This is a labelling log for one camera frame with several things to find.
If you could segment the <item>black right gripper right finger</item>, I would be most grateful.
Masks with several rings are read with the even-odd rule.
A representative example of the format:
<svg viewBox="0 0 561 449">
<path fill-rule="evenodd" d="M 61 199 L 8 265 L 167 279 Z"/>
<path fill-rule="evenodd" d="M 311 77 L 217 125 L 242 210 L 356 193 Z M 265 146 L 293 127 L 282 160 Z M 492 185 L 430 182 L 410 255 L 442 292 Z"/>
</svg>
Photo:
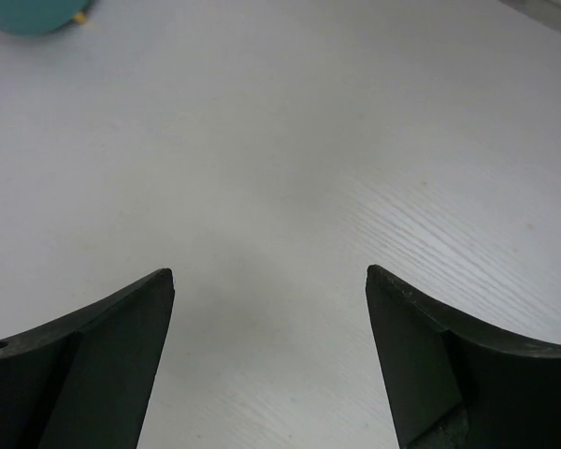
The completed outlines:
<svg viewBox="0 0 561 449">
<path fill-rule="evenodd" d="M 490 325 L 388 270 L 367 306 L 401 448 L 561 448 L 561 345 Z"/>
</svg>

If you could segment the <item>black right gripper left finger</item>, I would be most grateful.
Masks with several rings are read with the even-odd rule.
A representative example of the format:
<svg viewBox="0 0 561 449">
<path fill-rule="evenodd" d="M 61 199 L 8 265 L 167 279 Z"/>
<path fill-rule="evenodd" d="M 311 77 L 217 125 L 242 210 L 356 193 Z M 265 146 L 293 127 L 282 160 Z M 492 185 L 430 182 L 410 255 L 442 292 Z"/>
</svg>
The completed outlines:
<svg viewBox="0 0 561 449">
<path fill-rule="evenodd" d="M 174 304 L 171 269 L 0 339 L 0 448 L 135 448 Z"/>
</svg>

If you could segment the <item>yellow lego brick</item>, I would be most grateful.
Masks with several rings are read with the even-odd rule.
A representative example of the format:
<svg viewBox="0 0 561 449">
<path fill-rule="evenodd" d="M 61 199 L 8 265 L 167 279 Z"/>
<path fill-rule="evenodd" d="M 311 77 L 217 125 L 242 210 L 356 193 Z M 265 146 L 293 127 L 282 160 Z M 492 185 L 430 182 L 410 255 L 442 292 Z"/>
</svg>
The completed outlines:
<svg viewBox="0 0 561 449">
<path fill-rule="evenodd" d="M 84 12 L 80 11 L 73 16 L 72 20 L 76 23 L 85 23 L 87 22 L 87 16 Z"/>
</svg>

